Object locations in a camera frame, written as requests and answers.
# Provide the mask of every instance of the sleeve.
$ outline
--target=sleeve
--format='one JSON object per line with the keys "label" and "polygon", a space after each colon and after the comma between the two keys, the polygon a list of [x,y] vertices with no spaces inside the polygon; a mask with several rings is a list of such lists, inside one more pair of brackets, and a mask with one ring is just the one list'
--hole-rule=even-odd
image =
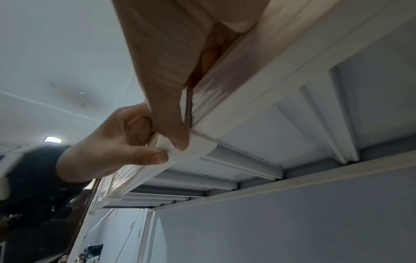
{"label": "sleeve", "polygon": [[7,174],[11,195],[0,202],[0,214],[19,214],[25,225],[38,225],[77,196],[90,182],[66,183],[55,172],[56,163],[67,148],[45,146],[26,153]]}

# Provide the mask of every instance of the white bed frame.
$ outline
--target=white bed frame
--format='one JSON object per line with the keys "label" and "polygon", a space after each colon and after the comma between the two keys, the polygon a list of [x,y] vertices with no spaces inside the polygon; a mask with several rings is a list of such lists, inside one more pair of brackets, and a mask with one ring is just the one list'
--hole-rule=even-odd
{"label": "white bed frame", "polygon": [[[348,119],[341,103],[331,105],[333,110],[328,116],[322,116],[314,108],[319,102],[311,101],[311,98],[299,89],[314,81],[317,75],[326,74],[321,80],[324,94],[331,98],[331,101],[339,101],[336,99],[338,94],[332,81],[331,68],[416,17],[416,1],[297,0],[290,3],[280,4],[279,1],[272,1],[272,4],[281,5],[280,13],[268,14],[255,28],[241,36],[203,77],[194,88],[193,94],[188,93],[188,96],[192,96],[192,108],[188,105],[188,110],[192,111],[193,132],[189,149],[178,154],[163,138],[154,138],[151,143],[167,149],[173,161],[158,166],[128,166],[119,175],[102,180],[101,191],[98,191],[93,210],[120,201],[123,196],[128,198],[131,189],[168,169],[174,162],[189,158],[220,163],[268,180],[281,179],[283,170],[277,167],[248,161],[248,157],[243,154],[229,154],[224,149],[214,149],[217,145],[216,139],[221,135],[264,111],[289,93],[294,94],[298,110],[312,120],[316,132],[320,133],[330,146],[335,155],[334,159],[341,164],[350,161],[357,163],[309,176],[204,198],[195,197],[189,201],[152,208],[145,225],[139,263],[145,262],[144,252],[155,211],[416,166],[416,151],[359,162],[359,151],[354,145],[354,138],[348,128]],[[200,182],[197,179],[176,175],[174,180],[182,180],[183,183],[192,181],[193,184],[215,184],[221,189],[236,189],[232,183],[224,184],[221,180],[215,179]],[[143,205],[151,205],[146,204],[148,200],[145,195],[142,198]],[[74,246],[71,256],[78,250],[79,248]]]}

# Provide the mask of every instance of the human hand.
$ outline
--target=human hand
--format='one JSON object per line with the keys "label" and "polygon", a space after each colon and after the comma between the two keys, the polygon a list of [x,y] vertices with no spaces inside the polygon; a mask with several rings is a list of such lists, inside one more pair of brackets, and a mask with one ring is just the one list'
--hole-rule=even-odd
{"label": "human hand", "polygon": [[166,151],[145,146],[154,133],[147,104],[117,109],[61,155],[56,173],[66,182],[86,182],[110,175],[124,165],[166,163]]}

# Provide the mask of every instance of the light fixture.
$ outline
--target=light fixture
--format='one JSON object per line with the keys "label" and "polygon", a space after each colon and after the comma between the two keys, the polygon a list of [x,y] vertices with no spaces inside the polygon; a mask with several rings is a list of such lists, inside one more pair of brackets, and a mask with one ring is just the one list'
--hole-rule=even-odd
{"label": "light fixture", "polygon": [[44,140],[44,142],[47,142],[47,143],[61,143],[61,139],[59,139],[59,138],[55,138],[55,137],[47,137],[45,140]]}

